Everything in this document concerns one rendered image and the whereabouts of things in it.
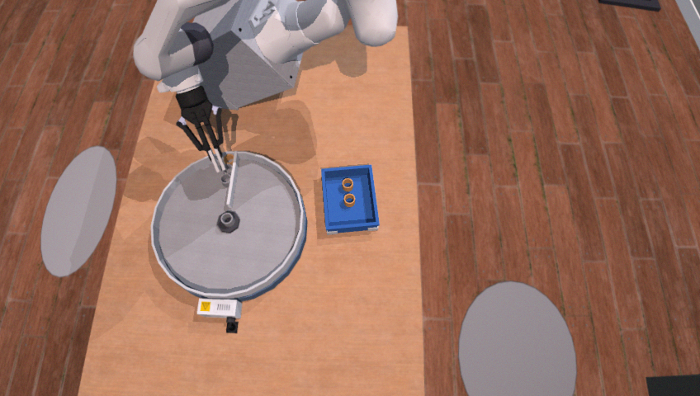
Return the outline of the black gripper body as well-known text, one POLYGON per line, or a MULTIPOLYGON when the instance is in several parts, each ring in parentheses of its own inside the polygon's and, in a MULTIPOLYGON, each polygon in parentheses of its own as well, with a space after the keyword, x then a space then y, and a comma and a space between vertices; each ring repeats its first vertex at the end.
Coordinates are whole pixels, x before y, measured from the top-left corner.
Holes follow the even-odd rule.
POLYGON ((188 92, 178 93, 176 94, 176 98, 181 108, 181 116, 185 120, 194 124, 191 118, 191 113, 193 112, 200 124, 203 122, 200 110, 204 110, 207 120, 210 119, 212 104, 209 102, 203 86, 199 86, 188 92))

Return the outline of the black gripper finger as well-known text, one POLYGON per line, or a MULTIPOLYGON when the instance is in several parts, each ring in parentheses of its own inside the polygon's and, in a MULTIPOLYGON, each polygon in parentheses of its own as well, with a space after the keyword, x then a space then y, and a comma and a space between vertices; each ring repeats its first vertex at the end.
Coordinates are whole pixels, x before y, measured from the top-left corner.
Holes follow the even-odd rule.
POLYGON ((216 159, 215 159, 215 155, 213 154, 212 149, 210 148, 210 145, 209 145, 209 143, 208 143, 208 141, 207 141, 206 135, 205 135, 205 133, 204 133, 202 127, 201 127, 201 123, 199 124, 199 122, 198 122, 198 120, 197 120, 197 118, 196 118, 196 115, 195 115, 195 113, 193 113, 193 112, 191 113, 191 118, 192 118, 192 121, 193 121, 193 123, 194 123, 194 126, 196 127, 196 130, 197 130, 197 132, 198 132, 198 134, 199 134, 199 136, 200 136, 200 138, 201 138, 201 142, 203 143, 203 145, 200 143, 200 141, 197 139, 197 137, 192 133, 192 131, 190 130, 190 128, 186 125, 187 122, 185 121, 184 118, 181 117, 181 118, 177 121, 176 125, 177 125, 179 128, 181 128, 181 129, 186 133, 186 135, 188 136, 188 138, 193 142, 193 144, 196 146, 196 148, 197 148, 199 151, 206 151, 206 152, 207 152, 209 159, 213 162, 213 164, 214 164, 214 166, 215 166, 215 170, 216 170, 217 172, 219 172, 219 171, 220 171, 220 167, 219 167, 219 165, 218 165, 218 163, 217 163, 217 161, 216 161, 216 159), (198 143, 198 142, 199 142, 199 143, 198 143))
POLYGON ((222 133, 222 124, 221 124, 221 112, 222 112, 222 107, 221 106, 212 106, 212 110, 214 114, 216 115, 216 124, 217 124, 217 130, 218 130, 218 137, 219 139, 217 140, 214 134, 214 131, 211 127, 210 121, 207 120, 206 113, 204 110, 200 110, 201 118, 203 119, 203 122, 206 126, 207 132, 210 136, 210 140, 214 146, 215 153, 217 155, 217 158, 219 159, 220 165, 223 170, 225 170, 225 163, 222 159, 222 152, 220 150, 220 145, 224 143, 223 140, 223 133, 222 133))

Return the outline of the blue crate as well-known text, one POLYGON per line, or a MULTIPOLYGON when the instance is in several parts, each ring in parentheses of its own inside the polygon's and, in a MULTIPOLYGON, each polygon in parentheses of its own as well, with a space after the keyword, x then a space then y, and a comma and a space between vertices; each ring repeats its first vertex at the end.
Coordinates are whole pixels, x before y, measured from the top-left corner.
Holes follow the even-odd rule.
POLYGON ((371 165, 321 169, 324 215, 327 235, 376 231, 380 226, 371 165), (353 189, 345 191, 343 180, 353 181, 353 189), (355 205, 347 207, 344 196, 353 194, 355 205))

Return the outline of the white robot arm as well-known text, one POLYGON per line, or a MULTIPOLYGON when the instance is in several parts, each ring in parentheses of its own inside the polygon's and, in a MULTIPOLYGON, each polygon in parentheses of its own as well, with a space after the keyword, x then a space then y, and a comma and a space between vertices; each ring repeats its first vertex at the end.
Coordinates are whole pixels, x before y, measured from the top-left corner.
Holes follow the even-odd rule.
MULTIPOLYGON (((197 65, 211 57, 214 44, 204 26, 188 21, 228 1, 156 2, 135 42, 133 58, 140 73, 162 80, 158 92, 178 94, 200 86, 197 65)), ((259 0, 248 22, 262 54, 274 64, 284 64, 343 32, 350 18, 362 44, 382 46, 395 37, 396 0, 259 0)))

